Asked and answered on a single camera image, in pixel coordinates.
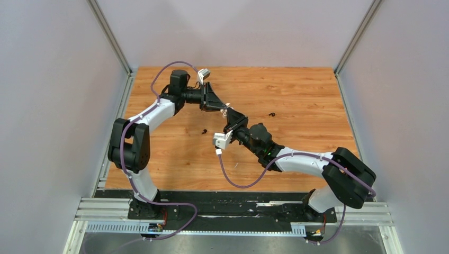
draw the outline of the white backdrop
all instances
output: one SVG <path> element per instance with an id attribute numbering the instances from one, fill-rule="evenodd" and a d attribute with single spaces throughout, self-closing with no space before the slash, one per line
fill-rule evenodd
<path id="1" fill-rule="evenodd" d="M 447 253 L 449 2 L 388 0 L 344 68 L 363 159 L 404 252 Z"/>
<path id="2" fill-rule="evenodd" d="M 0 253 L 62 253 L 125 72 L 86 1 L 0 1 Z"/>
<path id="3" fill-rule="evenodd" d="M 128 62 L 336 67 L 371 0 L 98 0 Z"/>

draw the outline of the worn black surface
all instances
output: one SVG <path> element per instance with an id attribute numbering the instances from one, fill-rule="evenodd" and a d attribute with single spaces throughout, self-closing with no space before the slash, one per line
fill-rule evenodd
<path id="1" fill-rule="evenodd" d="M 279 206 L 261 206 L 257 203 L 270 201 L 301 201 L 306 193 L 261 193 L 261 192 L 184 192 L 161 191 L 160 198 L 168 202 L 192 203 L 198 208 L 198 216 L 186 230 L 207 231 L 291 231 L 290 222 L 311 222 L 302 214 L 302 204 L 283 204 Z M 131 190 L 101 190 L 95 197 L 131 198 Z M 192 216 L 189 206 L 168 206 L 167 230 L 176 230 Z M 327 222 L 336 222 L 335 214 L 326 212 Z M 137 217 L 162 219 L 163 214 L 149 218 L 143 214 Z M 319 217 L 313 222 L 322 222 Z"/>

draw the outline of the purple cable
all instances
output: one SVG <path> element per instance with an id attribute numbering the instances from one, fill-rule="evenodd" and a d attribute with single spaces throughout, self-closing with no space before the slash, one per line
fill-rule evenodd
<path id="1" fill-rule="evenodd" d="M 159 106 L 160 97 L 159 97 L 159 95 L 157 94 L 157 92 L 154 90 L 153 86 L 154 86 L 154 84 L 156 83 L 156 80 L 159 78 L 160 74 L 161 74 L 165 69 L 167 69 L 169 66 L 174 65 L 174 64 L 185 64 L 185 65 L 188 65 L 188 66 L 192 67 L 193 70 L 195 70 L 195 72 L 198 72 L 198 69 L 196 69 L 193 65 L 191 65 L 190 63 L 185 62 L 185 61 L 174 61 L 174 62 L 171 62 L 171 63 L 167 64 L 166 66 L 164 66 L 164 67 L 158 72 L 158 74 L 155 76 L 155 78 L 154 78 L 153 81 L 151 82 L 151 87 L 150 87 L 150 88 L 151 88 L 151 91 L 156 95 L 156 98 L 157 98 L 157 104 L 156 104 L 155 106 L 153 106 L 152 108 L 150 108 L 149 110 L 143 112 L 143 113 L 142 113 L 142 117 L 148 115 L 148 114 L 151 113 L 155 108 L 157 108 L 157 107 Z M 138 192 L 138 190 L 137 190 L 137 188 L 136 188 L 136 186 L 135 186 L 135 184 L 134 184 L 134 181 L 133 181 L 133 179 L 132 179 L 132 177 L 131 177 L 131 173 L 129 173 L 129 172 L 126 170 L 126 166 L 125 166 L 125 162 L 124 162 L 124 157 L 123 157 L 123 146 L 124 146 L 124 140 L 125 140 L 125 134 L 126 134 L 126 132 L 127 132 L 128 129 L 131 127 L 131 125 L 134 124 L 135 122 L 137 122 L 139 119 L 140 119 L 139 117 L 136 117 L 135 119 L 133 119 L 132 121 L 130 121 L 130 123 L 128 123 L 128 124 L 125 126 L 125 128 L 123 129 L 122 136 L 121 136 L 121 138 L 120 138 L 120 163 L 121 163 L 121 165 L 122 165 L 122 170 L 123 170 L 123 172 L 125 173 L 125 175 L 128 176 L 129 182 L 131 183 L 131 187 L 132 187 L 132 189 L 134 190 L 135 193 L 139 193 L 139 192 Z M 145 202 L 147 202 L 147 203 L 149 203 L 149 204 L 153 204 L 153 205 L 167 205 L 167 206 L 169 206 L 169 205 L 180 205 L 180 206 L 190 206 L 190 207 L 192 207 L 192 208 L 195 210 L 195 213 L 193 214 L 192 218 L 191 218 L 189 221 L 187 221 L 187 223 L 186 223 L 184 226 L 182 226 L 181 228 L 179 228 L 179 229 L 176 230 L 175 232 L 173 232 L 173 233 L 171 233 L 171 234 L 168 234 L 168 235 L 165 235 L 165 236 L 163 236 L 163 237 L 151 238 L 152 241 L 155 241 L 155 240 L 164 240 L 164 239 L 170 238 L 170 237 L 172 237 L 172 236 L 178 234 L 179 232 L 181 232 L 186 226 L 188 226 L 188 225 L 195 219 L 195 217 L 196 217 L 196 215 L 197 215 L 197 213 L 198 213 L 198 209 L 196 208 L 196 206 L 195 206 L 194 204 L 190 204 L 190 203 L 160 203 L 160 202 L 154 202 L 154 201 L 151 201 L 151 200 L 149 200 L 148 198 L 142 196 L 141 194 L 138 194 L 138 196 L 139 196 L 142 200 L 144 200 Z"/>
<path id="2" fill-rule="evenodd" d="M 228 175 L 226 174 L 226 171 L 224 170 L 225 168 L 224 168 L 224 165 L 223 165 L 223 160 L 222 160 L 222 158 L 221 158 L 221 155 L 218 155 L 218 159 L 220 160 L 221 171 L 223 171 L 223 175 L 224 175 L 224 177 L 226 178 L 226 180 L 227 180 L 232 186 L 235 186 L 235 187 L 237 187 L 237 188 L 245 189 L 245 188 L 250 188 L 250 187 L 256 185 L 256 184 L 262 179 L 262 177 L 265 175 L 265 173 L 267 172 L 267 170 L 269 169 L 269 167 L 270 167 L 273 163 L 275 163 L 277 160 L 279 160 L 279 159 L 281 159 L 281 158 L 284 158 L 284 157 L 295 156 L 295 155 L 304 155 L 304 156 L 309 156 L 309 157 L 313 157 L 313 158 L 316 158 L 316 159 L 322 158 L 323 160 L 328 161 L 329 163 L 334 164 L 336 167 L 338 167 L 339 169 L 343 170 L 343 172 L 345 172 L 347 175 L 349 175 L 349 176 L 352 177 L 354 180 L 356 180 L 358 183 L 360 183 L 360 184 L 361 184 L 363 187 L 365 187 L 369 192 L 371 192 L 370 197 L 375 197 L 375 196 L 376 196 L 376 192 L 373 190 L 373 188 L 371 188 L 370 186 L 368 186 L 368 184 L 366 184 L 365 182 L 363 182 L 362 180 L 360 180 L 358 177 L 356 177 L 354 174 L 352 174 L 351 172 L 349 172 L 346 168 L 344 168 L 344 167 L 343 167 L 342 165 L 340 165 L 338 162 L 336 162 L 336 161 L 334 161 L 334 160 L 332 160 L 332 159 L 329 159 L 329 158 L 327 158 L 327 157 L 321 157 L 320 155 L 314 155 L 313 153 L 308 153 L 308 152 L 293 152 L 293 153 L 286 153 L 286 154 L 284 154 L 284 155 L 280 155 L 280 156 L 274 158 L 272 161 L 270 161 L 270 162 L 268 163 L 268 165 L 265 167 L 264 171 L 262 172 L 261 176 L 259 176 L 258 179 L 256 179 L 252 184 L 246 185 L 246 186 L 241 186 L 241 185 L 237 185 L 237 184 L 233 183 L 233 182 L 229 179 Z M 332 235 L 332 237 L 330 237 L 328 240 L 319 242 L 319 244 L 327 244 L 327 243 L 330 243 L 330 242 L 333 241 L 333 239 L 335 239 L 335 237 L 337 237 L 337 235 L 340 233 L 340 230 L 342 229 L 343 221 L 344 221 L 344 219 L 345 219 L 345 214 L 346 214 L 346 205 L 344 204 L 344 205 L 343 205 L 342 219 L 340 220 L 340 224 L 338 225 L 337 231 L 335 231 L 335 234 Z M 315 241 L 309 241 L 309 242 L 311 242 L 312 244 L 318 245 L 318 242 L 315 242 Z"/>

